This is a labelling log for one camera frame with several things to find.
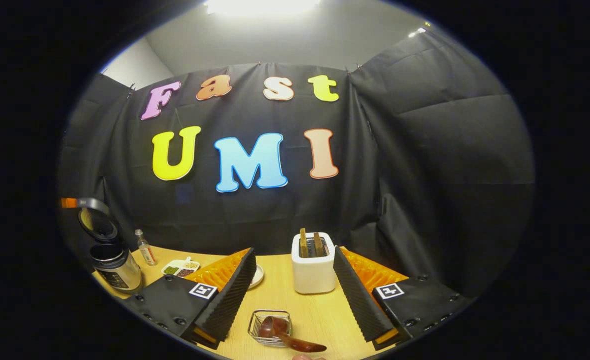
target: wooden table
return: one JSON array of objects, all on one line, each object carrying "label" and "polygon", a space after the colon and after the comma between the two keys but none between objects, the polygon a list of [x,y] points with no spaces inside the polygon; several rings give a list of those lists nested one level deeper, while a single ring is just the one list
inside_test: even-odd
[{"label": "wooden table", "polygon": [[[147,265],[140,251],[133,252],[135,261],[142,269],[144,285],[158,280],[162,276],[161,269],[170,260],[185,260],[190,256],[193,261],[205,267],[224,257],[168,250],[156,246],[151,248],[157,258],[155,266]],[[286,310],[290,313],[293,337],[327,346],[326,351],[308,354],[313,359],[323,357],[326,360],[356,360],[392,348],[389,346],[384,350],[375,351],[372,343],[364,340],[338,280],[333,291],[324,294],[299,294],[293,285],[289,253],[257,256],[256,259],[257,265],[264,270],[264,278],[259,285],[246,293],[229,337],[226,341],[220,342],[219,348],[215,351],[200,344],[197,346],[234,360],[290,360],[293,356],[301,354],[290,348],[264,346],[248,334],[248,323],[252,313],[255,310],[268,309]],[[109,287],[96,271],[93,272],[93,276],[110,294],[122,299],[129,296]]]}]

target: white toaster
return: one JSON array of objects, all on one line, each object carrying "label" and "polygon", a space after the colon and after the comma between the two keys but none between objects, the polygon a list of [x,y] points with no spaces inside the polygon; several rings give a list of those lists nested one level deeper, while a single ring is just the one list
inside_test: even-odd
[{"label": "white toaster", "polygon": [[[313,232],[307,232],[306,238],[313,237]],[[336,275],[333,269],[335,246],[333,240],[325,232],[318,232],[322,243],[325,243],[326,256],[299,256],[299,238],[293,237],[291,257],[293,263],[293,278],[295,291],[300,294],[326,293],[335,289]]]}]

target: white plate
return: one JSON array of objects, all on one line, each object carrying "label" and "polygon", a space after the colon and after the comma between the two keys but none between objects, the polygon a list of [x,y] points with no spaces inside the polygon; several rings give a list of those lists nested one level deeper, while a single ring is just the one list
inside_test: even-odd
[{"label": "white plate", "polygon": [[263,269],[261,268],[261,266],[257,265],[257,270],[255,271],[255,275],[253,276],[253,281],[251,281],[251,285],[248,288],[252,289],[252,288],[256,287],[257,284],[259,284],[262,279],[263,279]]},{"label": "white plate", "polygon": [[162,268],[162,274],[166,275],[165,271],[168,267],[175,267],[178,268],[176,272],[174,272],[175,274],[177,274],[179,271],[181,271],[182,269],[187,268],[186,264],[187,263],[193,263],[193,265],[197,265],[197,268],[193,268],[193,270],[197,271],[197,269],[199,269],[199,263],[196,261],[191,261],[190,260],[190,256],[186,257],[186,260],[171,260],[168,264],[166,264],[163,268]]}]

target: wooden spoon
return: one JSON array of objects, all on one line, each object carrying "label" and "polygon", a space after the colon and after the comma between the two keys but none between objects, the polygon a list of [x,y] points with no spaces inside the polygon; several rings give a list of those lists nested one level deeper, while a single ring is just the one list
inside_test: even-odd
[{"label": "wooden spoon", "polygon": [[319,353],[326,350],[326,346],[321,344],[295,339],[286,335],[287,330],[288,321],[280,317],[266,316],[259,328],[259,336],[262,338],[279,338],[289,348],[302,353]]}]

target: letter m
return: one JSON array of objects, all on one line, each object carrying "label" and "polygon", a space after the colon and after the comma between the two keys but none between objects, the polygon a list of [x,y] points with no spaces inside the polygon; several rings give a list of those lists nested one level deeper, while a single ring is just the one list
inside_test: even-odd
[{"label": "letter m", "polygon": [[233,179],[233,171],[244,187],[253,185],[257,169],[260,171],[257,186],[262,189],[285,186],[288,179],[281,172],[279,160],[279,143],[284,136],[274,132],[263,134],[257,138],[253,151],[248,155],[236,137],[225,137],[215,142],[219,150],[221,180],[217,184],[218,192],[233,192],[239,184]]}]

